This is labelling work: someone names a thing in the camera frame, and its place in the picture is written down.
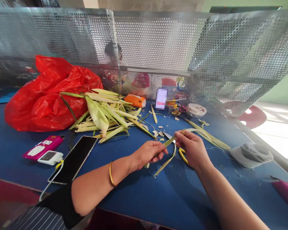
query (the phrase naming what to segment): white charger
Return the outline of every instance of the white charger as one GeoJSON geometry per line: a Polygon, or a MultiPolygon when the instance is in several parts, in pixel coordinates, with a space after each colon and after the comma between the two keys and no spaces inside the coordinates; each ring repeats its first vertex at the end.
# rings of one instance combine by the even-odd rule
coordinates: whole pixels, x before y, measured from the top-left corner
{"type": "Polygon", "coordinates": [[[63,153],[56,151],[47,151],[37,161],[47,165],[55,165],[63,160],[63,153]]]}

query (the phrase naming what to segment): black sleeve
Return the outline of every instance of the black sleeve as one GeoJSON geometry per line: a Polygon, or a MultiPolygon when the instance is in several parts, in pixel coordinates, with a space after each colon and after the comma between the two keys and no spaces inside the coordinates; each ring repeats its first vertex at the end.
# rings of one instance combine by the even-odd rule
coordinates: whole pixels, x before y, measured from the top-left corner
{"type": "Polygon", "coordinates": [[[61,215],[68,229],[73,228],[83,218],[75,211],[71,198],[71,185],[72,183],[64,185],[36,205],[37,207],[49,208],[61,215]]]}

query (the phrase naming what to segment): red plastic bag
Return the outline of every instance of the red plastic bag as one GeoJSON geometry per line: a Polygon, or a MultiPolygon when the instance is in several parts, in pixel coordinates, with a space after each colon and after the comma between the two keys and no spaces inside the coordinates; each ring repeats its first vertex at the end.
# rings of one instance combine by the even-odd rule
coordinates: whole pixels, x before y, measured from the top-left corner
{"type": "MultiPolygon", "coordinates": [[[[103,89],[101,79],[92,71],[73,66],[64,58],[36,56],[41,73],[25,84],[4,109],[5,121],[17,131],[48,132],[63,130],[75,119],[59,92],[85,93],[92,88],[103,89]]],[[[87,111],[82,98],[63,96],[77,119],[87,111]]]]}

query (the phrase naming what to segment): hand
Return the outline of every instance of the hand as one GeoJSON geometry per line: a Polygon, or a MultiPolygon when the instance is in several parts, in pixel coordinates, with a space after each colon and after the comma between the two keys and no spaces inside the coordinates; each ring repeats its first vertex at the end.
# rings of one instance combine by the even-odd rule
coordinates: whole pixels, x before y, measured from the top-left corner
{"type": "Polygon", "coordinates": [[[145,142],[138,150],[130,155],[132,158],[133,170],[140,170],[147,163],[155,163],[161,160],[164,153],[169,154],[165,145],[161,142],[145,142]]]}
{"type": "Polygon", "coordinates": [[[199,136],[186,130],[175,132],[175,136],[176,146],[186,151],[186,159],[193,169],[212,166],[203,140],[199,136]]]}

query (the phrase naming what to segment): blue tabletop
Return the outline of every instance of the blue tabletop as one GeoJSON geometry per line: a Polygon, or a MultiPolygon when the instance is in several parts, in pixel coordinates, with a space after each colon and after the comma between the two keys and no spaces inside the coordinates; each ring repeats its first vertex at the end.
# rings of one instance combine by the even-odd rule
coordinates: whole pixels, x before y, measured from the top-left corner
{"type": "MultiPolygon", "coordinates": [[[[49,135],[65,135],[66,139],[57,151],[66,156],[68,150],[68,131],[51,133],[17,132],[4,121],[5,104],[0,104],[0,179],[43,190],[47,179],[54,171],[54,166],[41,163],[31,163],[22,158],[22,154],[49,135]]],[[[150,108],[141,112],[145,116],[150,108]]],[[[146,119],[155,126],[157,131],[174,134],[174,131],[191,126],[183,120],[176,121],[157,115],[158,124],[152,115],[146,119]]],[[[206,114],[203,117],[210,126],[206,126],[210,134],[222,140],[230,147],[236,147],[249,142],[243,134],[226,117],[206,114]]],[[[151,137],[132,127],[129,137],[117,137],[103,144],[97,144],[79,175],[103,166],[110,161],[132,154],[151,137]]],[[[82,135],[92,135],[91,132],[77,133],[75,142],[82,135]]],[[[213,145],[204,140],[206,148],[213,145]]],[[[168,147],[172,154],[174,145],[168,147]]],[[[255,213],[271,229],[288,229],[288,204],[271,185],[270,175],[288,181],[288,174],[275,162],[261,165],[254,170],[242,168],[236,161],[229,159],[217,148],[207,150],[214,166],[227,178],[239,195],[255,211],[255,213]]],[[[177,154],[167,167],[156,177],[154,173],[170,156],[161,162],[151,164],[149,169],[130,174],[116,189],[99,204],[99,207],[131,216],[137,219],[157,223],[173,229],[217,229],[219,223],[211,203],[200,183],[196,173],[186,166],[177,154]]],[[[49,192],[59,188],[51,185],[49,192]]]]}

